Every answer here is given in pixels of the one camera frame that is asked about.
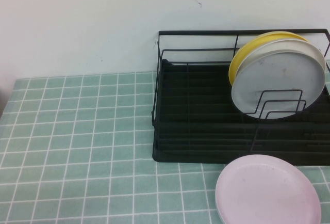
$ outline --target black dish rack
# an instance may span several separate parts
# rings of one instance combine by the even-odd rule
[[[326,87],[307,108],[306,101],[301,99],[302,91],[296,90],[300,91],[300,97],[295,100],[296,110],[289,111],[294,112],[292,116],[280,119],[252,118],[233,104],[232,87],[228,80],[232,58],[225,61],[189,62],[173,62],[163,58],[166,52],[207,51],[232,51],[232,57],[238,49],[239,36],[260,35],[270,31],[276,30],[159,32],[152,111],[155,161],[227,164],[244,155],[266,154],[294,165],[330,165],[330,97]],[[326,29],[284,31],[325,34],[329,42],[326,56],[330,47],[330,34]],[[229,48],[160,49],[162,36],[236,36],[236,41]]]

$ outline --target grid pattern tablecloth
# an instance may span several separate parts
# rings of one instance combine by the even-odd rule
[[[219,224],[223,165],[155,163],[155,73],[17,80],[0,119],[0,223]],[[330,223],[329,167],[301,167]]]

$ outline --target green tile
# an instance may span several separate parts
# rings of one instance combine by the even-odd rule
[[[62,99],[59,109],[76,109],[78,107],[79,98]]]
[[[0,129],[0,138],[9,138],[13,126],[4,126]]]
[[[25,137],[30,136],[33,125],[19,125],[15,126],[11,137]]]
[[[152,105],[154,104],[154,95],[153,94],[141,94],[135,96],[136,105]]]
[[[134,106],[134,95],[117,96],[117,106]]]
[[[117,74],[108,74],[101,76],[101,85],[116,85],[117,84]]]
[[[37,202],[34,219],[56,218],[59,201]]]
[[[62,198],[84,197],[86,180],[65,181]]]
[[[66,164],[69,156],[68,150],[49,151],[46,165]]]
[[[82,98],[79,101],[79,108],[96,108],[96,105],[97,98]]]
[[[132,216],[110,216],[109,223],[111,223],[111,224],[131,224]]]
[[[117,93],[117,86],[101,86],[99,96],[114,96]]]
[[[132,131],[134,130],[134,118],[116,119],[115,131]]]
[[[93,179],[87,183],[87,197],[109,195],[109,179]]]
[[[112,132],[113,120],[96,120],[95,133]]]
[[[27,101],[27,102],[23,102],[23,103],[22,103],[22,101],[8,102],[4,109],[4,113],[18,112],[21,108],[21,105],[22,105],[21,111],[27,111],[27,110],[24,110],[23,105],[30,104],[30,102],[34,103],[34,102],[40,102],[40,101]]]
[[[153,93],[153,84],[138,84],[136,85],[136,94]]]
[[[135,85],[119,85],[118,95],[135,94]]]
[[[77,111],[77,120],[94,120],[96,109],[79,109]]]
[[[28,79],[17,79],[14,85],[14,90],[24,90],[29,83]]]
[[[182,190],[201,190],[204,189],[202,173],[189,173],[181,175]]]
[[[2,114],[1,119],[0,119],[0,124],[15,124],[17,113],[13,114]]]
[[[116,97],[110,96],[110,97],[99,97],[98,98],[98,108],[102,107],[115,107],[116,105]]]
[[[93,130],[94,130],[94,121],[76,122],[76,125],[74,127],[75,134],[93,133]]]
[[[38,183],[17,185],[14,201],[35,200],[37,198]]]
[[[33,129],[33,136],[47,136],[51,135],[53,132],[53,123],[45,123],[45,124],[36,124]]]
[[[150,215],[135,215],[134,216],[134,224],[158,224],[158,216],[157,214]]]
[[[159,194],[159,211],[182,211],[181,193]]]
[[[100,76],[85,76],[82,81],[83,86],[98,86],[100,83]]]
[[[185,210],[208,209],[204,191],[183,193]]]
[[[62,78],[49,78],[47,88],[63,87],[64,77]]]
[[[50,137],[32,137],[28,151],[47,150],[50,139]]]
[[[54,122],[56,118],[56,111],[43,111],[37,115],[36,123],[39,122]]]
[[[136,145],[135,146],[135,159],[139,158],[152,158],[153,145]]]
[[[115,117],[133,117],[134,116],[134,107],[118,107],[115,112]]]
[[[209,224],[210,219],[207,211],[185,213],[186,224]]]
[[[111,163],[93,163],[89,167],[89,178],[107,178],[110,177]]]
[[[2,161],[2,167],[21,166],[25,153],[6,153]]]
[[[40,110],[57,110],[59,99],[42,100]]]
[[[184,215],[183,213],[166,213],[159,215],[159,224],[184,224]]]
[[[42,173],[42,167],[23,167],[19,182],[39,181],[41,178],[41,173]]]
[[[113,133],[94,134],[93,147],[111,146]]]
[[[134,198],[134,212],[157,212],[157,195],[136,195]]]
[[[83,213],[83,199],[62,200],[60,204],[59,217],[80,217]]]
[[[80,87],[64,88],[62,98],[78,98],[80,96]]]
[[[26,151],[29,138],[10,139],[7,152],[23,152]]]
[[[324,178],[319,167],[298,167],[311,183],[323,183]],[[330,179],[330,168],[322,167],[325,178]]]
[[[84,216],[107,215],[108,198],[87,198]]]
[[[47,79],[46,78],[34,78],[30,80],[29,89],[45,88]]]
[[[131,176],[133,175],[133,161],[112,162],[113,177]]]
[[[59,199],[61,191],[62,182],[41,182],[38,199]]]
[[[62,121],[74,121],[76,118],[76,111],[75,110],[59,110],[57,113],[57,122]]]
[[[24,166],[42,166],[45,163],[47,152],[27,152]]]
[[[11,202],[15,185],[0,185],[0,202]]]
[[[68,135],[72,134],[73,122],[55,123],[53,135]]]
[[[133,193],[133,177],[131,178],[114,178],[111,180],[111,191],[113,195],[125,195]]]
[[[320,202],[330,201],[330,192],[326,184],[315,184],[314,188],[319,196]]]
[[[156,176],[136,176],[135,193],[155,193],[157,191]]]
[[[137,73],[136,83],[152,83],[153,76],[152,73]]]
[[[88,163],[91,149],[73,149],[70,152],[69,163]]]
[[[110,197],[110,215],[131,214],[133,212],[133,197]]]
[[[43,172],[43,181],[62,180],[65,166],[46,166]]]
[[[135,107],[135,116],[150,116],[153,109],[152,105],[140,105]]]
[[[8,220],[30,220],[34,206],[34,202],[14,202]]]
[[[205,185],[206,189],[216,189],[217,180],[219,178],[220,172],[205,172]]]
[[[156,174],[156,162],[154,160],[135,161],[135,175]]]
[[[87,177],[88,164],[68,165],[65,179],[85,179]]]
[[[10,203],[0,203],[0,221],[6,221]]]
[[[73,87],[73,86],[81,86],[82,77],[67,77],[65,80],[64,87]]]
[[[72,138],[72,148],[90,148],[93,135],[74,135]]]
[[[96,111],[96,119],[114,118],[114,108],[102,108]]]
[[[135,130],[152,130],[153,126],[150,117],[136,117],[135,118]]]
[[[179,173],[178,163],[157,163],[158,174]]]
[[[158,176],[158,190],[162,191],[180,191],[179,175]]]
[[[114,161],[134,159],[134,146],[114,147],[113,149]]]
[[[135,74],[119,74],[118,75],[118,84],[134,84],[135,83]]]
[[[112,148],[93,148],[91,162],[111,161]]]
[[[71,135],[53,136],[49,149],[65,149],[70,147]]]
[[[81,97],[97,97],[98,96],[98,86],[88,86],[82,87]]]
[[[180,172],[202,172],[201,164],[180,163]]]
[[[58,99],[62,95],[62,89],[46,89],[44,99]]]
[[[134,143],[134,132],[120,132],[114,134],[115,145],[132,145]]]

